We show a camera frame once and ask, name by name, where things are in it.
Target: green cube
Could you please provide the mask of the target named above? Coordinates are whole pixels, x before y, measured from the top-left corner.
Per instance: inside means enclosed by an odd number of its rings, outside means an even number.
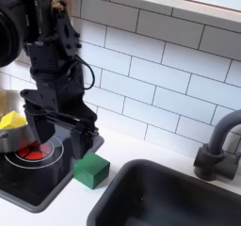
[[[73,178],[94,189],[109,175],[110,163],[95,153],[88,153],[73,167]]]

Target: black faucet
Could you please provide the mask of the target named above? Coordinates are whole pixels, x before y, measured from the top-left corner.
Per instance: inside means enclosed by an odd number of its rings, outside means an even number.
[[[241,110],[225,116],[217,124],[210,142],[199,148],[194,162],[194,171],[199,178],[205,181],[213,181],[217,175],[231,180],[234,178],[241,154],[230,156],[224,153],[222,147],[230,130],[238,124],[241,124]]]

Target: toy stove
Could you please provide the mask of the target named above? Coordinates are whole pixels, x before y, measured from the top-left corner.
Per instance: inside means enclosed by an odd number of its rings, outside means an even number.
[[[103,142],[96,137],[91,150],[96,152]],[[57,127],[45,144],[35,142],[19,152],[0,154],[0,197],[41,212],[72,179],[74,162],[70,132]]]

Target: tile backsplash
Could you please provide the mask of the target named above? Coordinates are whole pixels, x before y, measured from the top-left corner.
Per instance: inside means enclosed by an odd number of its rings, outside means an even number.
[[[74,0],[72,24],[99,123],[194,157],[241,108],[241,24],[137,0]],[[35,87],[29,58],[19,60],[0,69],[0,88]],[[240,139],[236,126],[224,149],[238,152]]]

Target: pot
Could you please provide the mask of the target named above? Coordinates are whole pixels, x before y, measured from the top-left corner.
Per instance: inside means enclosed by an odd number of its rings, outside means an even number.
[[[0,90],[0,120],[15,110],[24,115],[24,99],[18,91]],[[15,129],[0,130],[0,153],[12,153],[35,141],[28,124]]]

